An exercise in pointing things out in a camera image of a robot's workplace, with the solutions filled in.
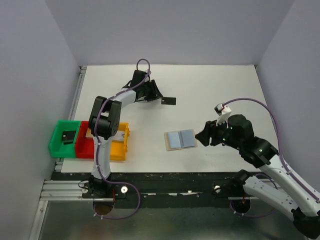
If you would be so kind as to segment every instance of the gray wall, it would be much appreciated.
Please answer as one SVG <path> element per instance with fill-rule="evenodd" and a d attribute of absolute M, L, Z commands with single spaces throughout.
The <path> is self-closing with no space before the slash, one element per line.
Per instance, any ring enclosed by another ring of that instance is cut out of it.
<path fill-rule="evenodd" d="M 320 1 L 296 0 L 257 73 L 282 129 L 284 156 L 320 191 Z"/>
<path fill-rule="evenodd" d="M 293 0 L 46 0 L 80 65 L 257 64 Z"/>
<path fill-rule="evenodd" d="M 2 0 L 0 29 L 0 233 L 25 240 L 79 68 L 43 0 Z"/>

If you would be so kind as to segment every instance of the purple cable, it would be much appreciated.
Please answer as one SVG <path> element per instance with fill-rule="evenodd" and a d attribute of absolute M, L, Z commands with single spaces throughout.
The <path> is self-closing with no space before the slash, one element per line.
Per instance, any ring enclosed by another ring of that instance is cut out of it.
<path fill-rule="evenodd" d="M 135 210 L 134 210 L 132 213 L 130 213 L 129 215 L 127 215 L 127 216 L 122 216 L 122 217 L 108 217 L 108 216 L 104 216 L 104 215 L 99 215 L 99 214 L 96 213 L 96 206 L 94 205 L 94 206 L 93 206 L 93 210 L 94 210 L 95 215 L 97 215 L 97 216 L 99 216 L 99 217 L 101 217 L 101 218 L 104 218 L 104 219 L 120 220 L 120 219 L 129 218 L 129 217 L 131 217 L 132 215 L 134 215 L 134 214 L 138 211 L 138 209 L 139 209 L 139 207 L 140 207 L 140 203 L 141 203 L 141 198 L 140 198 L 139 190 L 138 190 L 133 184 L 128 183 L 128 182 L 121 182 L 121 181 L 109 181 L 109 180 L 107 180 L 107 179 L 103 176 L 103 174 L 102 174 L 102 172 L 101 172 L 101 169 L 100 169 L 99 158 L 98 158 L 98 153 L 99 153 L 99 149 L 100 149 L 100 145 L 99 145 L 99 144 L 101 143 L 101 141 L 100 141 L 100 138 L 99 138 L 99 136 L 98 136 L 98 134 L 97 134 L 97 127 L 98 127 L 97 123 L 99 122 L 101 113 L 102 113 L 103 109 L 105 108 L 107 102 L 110 101 L 110 100 L 112 100 L 112 99 L 114 99 L 115 97 L 119 96 L 120 94 L 123 94 L 123 93 L 125 93 L 125 92 L 127 92 L 127 91 L 130 91 L 130 90 L 133 90 L 133 89 L 139 87 L 139 86 L 140 86 L 141 84 L 143 84 L 143 83 L 147 80 L 147 78 L 150 76 L 150 74 L 151 74 L 151 71 L 150 71 L 150 62 L 149 62 L 147 59 L 141 58 L 141 59 L 136 63 L 136 69 L 138 70 L 138 65 L 139 65 L 139 63 L 140 63 L 141 61 L 146 61 L 147 64 L 148 64 L 148 70 L 147 70 L 147 73 L 146 73 L 144 79 L 143 79 L 141 82 L 139 82 L 137 85 L 135 85 L 135 86 L 133 86 L 133 87 L 131 87 L 131 88 L 129 88 L 129 89 L 120 91 L 120 92 L 118 92 L 115 96 L 109 97 L 107 100 L 105 100 L 104 103 L 102 104 L 101 108 L 100 108 L 100 111 L 99 111 L 99 113 L 98 113 L 98 116 L 96 117 L 96 121 L 95 121 L 95 125 L 94 125 L 94 135 L 96 136 L 96 138 L 97 138 L 97 140 L 98 140 L 98 145 L 97 145 L 97 147 L 96 147 L 96 152 L 95 152 L 95 163 L 96 163 L 98 172 L 99 172 L 102 180 L 105 181 L 105 182 L 108 183 L 108 184 L 129 185 L 130 187 L 134 188 L 134 190 L 136 191 L 136 193 L 137 193 L 137 195 L 138 195 L 138 204 L 137 204 Z"/>
<path fill-rule="evenodd" d="M 225 103 L 222 104 L 222 106 L 225 106 L 227 104 L 236 102 L 236 101 L 241 101 L 241 100 L 247 100 L 247 101 L 252 101 L 255 102 L 257 104 L 260 104 L 261 106 L 263 106 L 271 115 L 273 121 L 274 121 L 274 125 L 275 125 L 275 131 L 276 131 L 276 138 L 278 140 L 278 148 L 279 148 L 279 157 L 280 157 L 280 161 L 284 167 L 284 169 L 286 170 L 286 173 L 289 174 L 294 180 L 295 182 L 300 185 L 300 187 L 302 187 L 308 194 L 310 194 L 317 202 L 319 201 L 319 198 L 310 190 L 308 189 L 292 172 L 290 172 L 290 169 L 288 168 L 284 156 L 283 156 L 283 149 L 282 149 L 282 143 L 281 143 L 281 134 L 280 134 L 280 129 L 279 129 L 279 124 L 277 122 L 277 119 L 275 118 L 275 115 L 272 113 L 272 111 L 261 101 L 253 99 L 253 98 L 247 98 L 247 97 L 240 97 L 240 98 L 235 98 L 232 99 L 230 101 L 227 101 Z"/>
<path fill-rule="evenodd" d="M 255 175 L 255 177 L 257 177 L 257 176 L 267 177 L 267 178 L 270 180 L 270 182 L 272 182 L 272 184 L 274 185 L 274 188 L 275 188 L 275 189 L 278 189 L 275 181 L 273 181 L 272 178 L 269 177 L 267 174 L 257 173 L 257 174 Z M 262 215 L 247 215 L 247 214 L 242 214 L 242 213 L 237 212 L 237 211 L 234 209 L 232 200 L 231 200 L 230 203 L 229 203 L 229 207 L 230 207 L 231 210 L 234 212 L 234 214 L 237 214 L 237 215 L 243 216 L 243 217 L 247 217 L 247 218 L 253 218 L 253 219 L 267 217 L 267 216 L 273 214 L 273 213 L 275 212 L 275 210 L 276 210 L 275 208 L 273 208 L 270 212 L 268 212 L 268 213 L 266 213 L 266 214 L 262 214 Z"/>

